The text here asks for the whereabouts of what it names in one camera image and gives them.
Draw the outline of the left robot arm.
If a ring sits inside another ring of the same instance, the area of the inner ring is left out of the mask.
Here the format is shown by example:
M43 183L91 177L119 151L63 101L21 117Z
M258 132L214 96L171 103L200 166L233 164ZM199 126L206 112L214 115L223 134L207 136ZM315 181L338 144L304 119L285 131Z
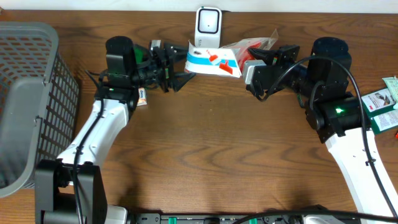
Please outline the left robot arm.
M36 167L36 223L132 223L128 209L108 203L101 166L137 108L140 88L178 92L194 77L174 70L188 47L152 40L145 48L125 36L108 39L105 47L107 68L87 72L96 86L89 118L56 159Z

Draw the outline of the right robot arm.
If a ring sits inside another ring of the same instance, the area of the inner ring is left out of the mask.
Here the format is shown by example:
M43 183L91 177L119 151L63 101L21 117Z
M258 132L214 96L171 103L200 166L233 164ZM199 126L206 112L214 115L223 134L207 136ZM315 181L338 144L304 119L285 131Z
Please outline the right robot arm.
M336 37L314 41L310 56L298 59L298 45L277 50L249 48L244 64L246 88L259 101L283 89L306 97L301 106L340 168L357 211L313 206L296 212L272 212L291 223L396 223L397 191L379 155L371 120L350 71L348 44Z

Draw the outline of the red dustpan brush package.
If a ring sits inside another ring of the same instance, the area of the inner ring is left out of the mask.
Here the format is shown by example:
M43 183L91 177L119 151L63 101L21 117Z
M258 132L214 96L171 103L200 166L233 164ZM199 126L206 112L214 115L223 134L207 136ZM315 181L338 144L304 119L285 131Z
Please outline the red dustpan brush package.
M184 72L240 78L244 62L254 58L248 50L269 50L278 38L279 34L274 30L270 37L242 39L218 49L189 44Z

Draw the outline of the green lid white jar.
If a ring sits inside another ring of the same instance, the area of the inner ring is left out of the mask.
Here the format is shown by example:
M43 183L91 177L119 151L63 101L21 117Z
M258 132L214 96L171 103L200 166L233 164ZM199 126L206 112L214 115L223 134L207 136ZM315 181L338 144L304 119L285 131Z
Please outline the green lid white jar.
M137 63L143 63L148 60L149 51L145 47L136 44L134 46L134 55Z

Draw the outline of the pale green wipes packet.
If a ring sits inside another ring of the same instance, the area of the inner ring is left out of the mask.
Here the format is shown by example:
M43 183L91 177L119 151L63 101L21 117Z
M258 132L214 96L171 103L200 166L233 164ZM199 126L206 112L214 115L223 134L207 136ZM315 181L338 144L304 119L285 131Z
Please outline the pale green wipes packet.
M387 88L389 89L394 101L396 102L393 108L398 109L398 79L397 77L386 77L382 78Z

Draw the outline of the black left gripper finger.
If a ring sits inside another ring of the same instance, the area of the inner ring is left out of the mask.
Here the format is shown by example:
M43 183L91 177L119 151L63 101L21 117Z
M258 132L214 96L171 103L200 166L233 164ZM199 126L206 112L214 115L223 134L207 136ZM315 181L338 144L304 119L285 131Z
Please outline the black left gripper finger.
M188 47L175 45L168 42L164 43L164 50L167 59L171 62L179 62L185 60L188 54Z
M175 73L171 78L171 85L174 92L178 92L187 82L189 82L196 73L185 73L178 72Z

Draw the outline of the orange snack box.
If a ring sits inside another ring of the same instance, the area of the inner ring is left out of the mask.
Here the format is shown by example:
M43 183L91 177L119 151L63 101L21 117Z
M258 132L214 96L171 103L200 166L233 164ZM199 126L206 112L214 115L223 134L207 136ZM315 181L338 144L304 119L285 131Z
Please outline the orange snack box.
M137 106L144 106L144 105L147 105L147 93L145 88L140 88Z

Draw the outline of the green grip gloves package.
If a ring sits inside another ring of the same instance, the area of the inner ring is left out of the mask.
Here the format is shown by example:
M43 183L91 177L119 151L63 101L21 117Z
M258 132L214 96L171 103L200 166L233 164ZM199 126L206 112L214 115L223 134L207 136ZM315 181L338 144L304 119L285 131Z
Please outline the green grip gloves package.
M397 127L397 110L394 109L396 101L388 88L370 92L361 99L374 134Z

